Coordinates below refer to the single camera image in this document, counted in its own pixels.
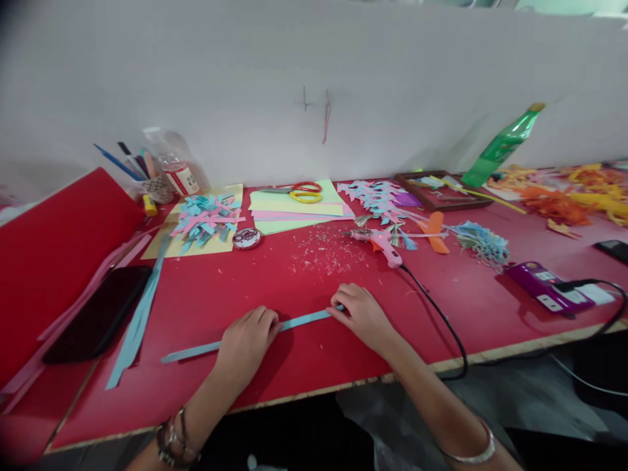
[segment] glue gun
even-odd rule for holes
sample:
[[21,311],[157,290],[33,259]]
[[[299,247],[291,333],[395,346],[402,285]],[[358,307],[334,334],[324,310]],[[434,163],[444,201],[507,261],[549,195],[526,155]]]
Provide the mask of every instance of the glue gun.
[[388,260],[390,268],[399,268],[402,264],[401,256],[391,245],[392,234],[388,231],[371,231],[369,229],[360,229],[351,232],[343,232],[352,239],[362,242],[370,242],[373,245],[373,251],[382,251]]

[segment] scissors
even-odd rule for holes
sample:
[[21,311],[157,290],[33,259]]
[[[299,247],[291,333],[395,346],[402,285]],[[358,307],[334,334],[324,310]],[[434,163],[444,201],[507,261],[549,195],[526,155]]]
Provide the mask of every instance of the scissors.
[[301,182],[295,185],[290,186],[263,186],[259,189],[259,191],[269,192],[269,193],[287,193],[291,198],[295,199],[299,203],[318,203],[323,199],[323,195],[321,195],[321,191],[323,188],[314,182]]

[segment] yellow glue stick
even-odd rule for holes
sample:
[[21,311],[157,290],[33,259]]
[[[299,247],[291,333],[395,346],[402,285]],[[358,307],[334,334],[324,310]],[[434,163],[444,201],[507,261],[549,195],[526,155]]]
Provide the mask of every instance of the yellow glue stick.
[[149,195],[144,195],[144,211],[146,211],[146,216],[155,217],[157,215],[157,206],[155,202]]

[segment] bracelet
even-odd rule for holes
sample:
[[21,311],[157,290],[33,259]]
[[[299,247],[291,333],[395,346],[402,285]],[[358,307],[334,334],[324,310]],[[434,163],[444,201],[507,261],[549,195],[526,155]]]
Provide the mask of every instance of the bracelet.
[[[181,439],[177,436],[177,430],[175,428],[175,417],[168,417],[168,420],[160,424],[157,428],[157,448],[159,451],[159,460],[166,463],[168,466],[174,469],[188,469],[193,465],[198,463],[201,459],[201,453],[197,452],[191,448],[188,448],[187,443],[187,432],[185,429],[185,417],[183,415],[184,408],[179,410],[179,417],[181,418]],[[169,433],[169,437],[166,440],[166,432]],[[174,454],[172,451],[171,445],[173,442],[177,442],[181,445],[183,449],[183,455],[185,453],[190,453],[195,455],[192,460],[184,460],[183,456],[178,456]]]
[[493,457],[493,455],[495,454],[495,436],[493,435],[493,431],[489,428],[489,426],[486,425],[485,421],[483,421],[479,417],[478,417],[478,420],[482,423],[484,430],[486,430],[486,435],[489,438],[489,445],[486,447],[486,450],[484,450],[482,454],[475,457],[470,457],[470,458],[457,457],[454,455],[450,455],[448,452],[444,451],[441,447],[438,447],[441,453],[443,453],[443,455],[445,455],[447,458],[451,458],[454,461],[457,461],[463,464],[482,464],[482,463],[487,462],[489,459],[491,459],[491,457]]
[[168,445],[171,444],[172,442],[178,443],[183,448],[183,453],[187,453],[189,455],[193,455],[197,457],[201,455],[201,452],[193,448],[189,448],[187,445],[188,433],[185,429],[185,416],[183,415],[184,409],[185,408],[181,408],[179,410],[179,417],[181,418],[181,436],[183,437],[183,440],[180,440],[179,435],[177,435],[177,429],[175,428],[175,420],[173,419],[172,423],[170,424],[170,440],[168,441]]

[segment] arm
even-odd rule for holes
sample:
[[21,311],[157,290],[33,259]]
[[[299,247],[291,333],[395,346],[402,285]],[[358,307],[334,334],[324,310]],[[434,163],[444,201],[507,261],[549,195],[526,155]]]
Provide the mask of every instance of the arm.
[[[439,448],[459,457],[475,457],[483,453],[489,439],[482,422],[395,331],[373,296],[354,283],[340,285],[332,297],[332,306],[338,304],[343,304],[350,315],[334,307],[329,307],[327,312],[389,363]],[[521,469],[498,442],[493,457],[483,464],[470,466],[446,459],[456,471],[470,468],[478,471]]]
[[[185,406],[187,448],[200,451],[222,416],[251,382],[280,328],[277,313],[260,306],[225,331],[213,370]],[[182,436],[178,416],[174,424],[177,435]],[[188,461],[194,458],[194,453],[184,453],[183,447],[176,443],[172,450]],[[155,439],[127,467],[127,471],[171,470],[159,460]]]

